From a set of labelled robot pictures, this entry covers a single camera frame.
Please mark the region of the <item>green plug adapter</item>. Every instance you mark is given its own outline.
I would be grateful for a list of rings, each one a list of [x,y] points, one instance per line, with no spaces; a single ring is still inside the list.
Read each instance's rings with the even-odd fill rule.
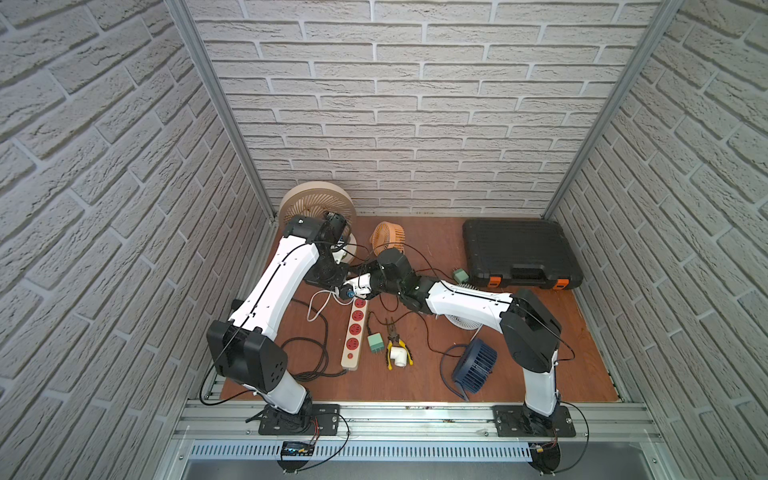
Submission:
[[[373,333],[367,336],[367,343],[370,351],[374,354],[379,353],[385,349],[383,337],[380,333]]]

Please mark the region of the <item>beige power strip red sockets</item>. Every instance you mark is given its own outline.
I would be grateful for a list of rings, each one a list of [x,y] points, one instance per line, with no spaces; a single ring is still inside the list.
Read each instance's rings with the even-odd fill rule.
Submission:
[[[355,299],[352,303],[340,362],[345,371],[355,371],[359,366],[365,341],[367,310],[368,302],[364,299]]]

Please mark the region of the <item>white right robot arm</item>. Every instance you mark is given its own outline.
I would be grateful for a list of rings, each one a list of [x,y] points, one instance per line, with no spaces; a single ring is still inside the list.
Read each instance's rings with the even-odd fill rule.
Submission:
[[[520,289],[513,295],[450,284],[417,273],[397,249],[387,249],[364,263],[359,276],[347,283],[355,294],[368,299],[391,294],[412,311],[458,317],[499,332],[523,370],[524,406],[541,419],[554,415],[560,402],[556,365],[562,327],[531,290]]]

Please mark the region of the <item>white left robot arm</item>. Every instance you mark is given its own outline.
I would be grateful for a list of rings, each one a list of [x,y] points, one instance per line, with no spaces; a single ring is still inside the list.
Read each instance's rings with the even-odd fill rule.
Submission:
[[[290,415],[309,410],[311,398],[288,372],[287,354],[275,339],[303,281],[332,292],[346,281],[348,265],[333,256],[346,226],[347,219],[338,213],[293,217],[255,288],[228,321],[213,322],[206,333],[217,374]]]

